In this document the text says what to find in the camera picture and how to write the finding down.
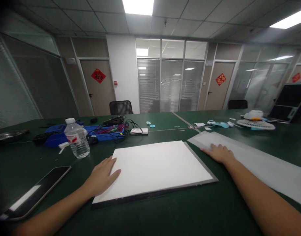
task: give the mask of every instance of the office chair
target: office chair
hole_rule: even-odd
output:
[[[128,100],[110,102],[109,107],[111,115],[133,114],[132,104]]]
[[[228,109],[247,109],[248,102],[246,100],[230,100]]]

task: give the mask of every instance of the bottle label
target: bottle label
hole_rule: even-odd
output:
[[[69,143],[78,143],[78,142],[80,142],[78,134],[66,135],[66,137],[67,137],[67,141]]]

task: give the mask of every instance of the green table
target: green table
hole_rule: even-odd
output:
[[[228,121],[229,117],[238,119],[245,112],[245,110],[219,110],[176,112],[176,114],[194,124],[194,122],[206,123],[209,119],[216,121]],[[88,126],[90,118],[81,119]],[[98,117],[98,123],[109,118],[110,116]],[[63,118],[33,120],[1,129],[0,132],[29,129],[31,133],[17,143],[0,146],[0,206],[4,209],[9,207],[52,168],[71,165],[71,171],[34,210],[30,215],[32,217],[76,190],[90,175],[93,167],[112,155],[116,148],[186,141],[198,134],[197,131],[188,129],[188,124],[171,112],[134,114],[127,115],[127,118],[135,121],[141,128],[147,127],[146,121],[150,121],[156,127],[149,128],[147,136],[130,136],[120,144],[115,144],[114,141],[101,142],[92,146],[90,155],[83,159],[76,159],[69,148],[59,155],[58,148],[37,147],[29,142],[35,135],[43,132],[40,126],[49,122],[64,123]],[[251,131],[248,128],[238,127],[230,129],[217,127],[212,131],[301,167],[301,124],[276,124],[276,130],[273,131]],[[64,225],[58,235],[261,235],[259,227],[225,168],[196,146],[191,143],[189,145],[219,182],[99,210],[90,210],[91,201],[89,201]],[[283,194],[280,195],[301,212],[300,204]],[[19,223],[7,225],[13,228]]]

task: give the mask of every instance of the plastic bottle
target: plastic bottle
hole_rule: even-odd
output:
[[[67,126],[64,130],[64,133],[67,137],[69,145],[72,148],[73,154],[77,158],[86,157],[90,152],[90,148],[83,128],[75,122],[74,118],[69,118],[65,121]]]

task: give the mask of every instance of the phone screen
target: phone screen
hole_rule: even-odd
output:
[[[20,220],[24,218],[41,202],[70,169],[70,166],[66,166],[56,167],[51,170],[35,186],[6,210],[0,216],[0,220]]]

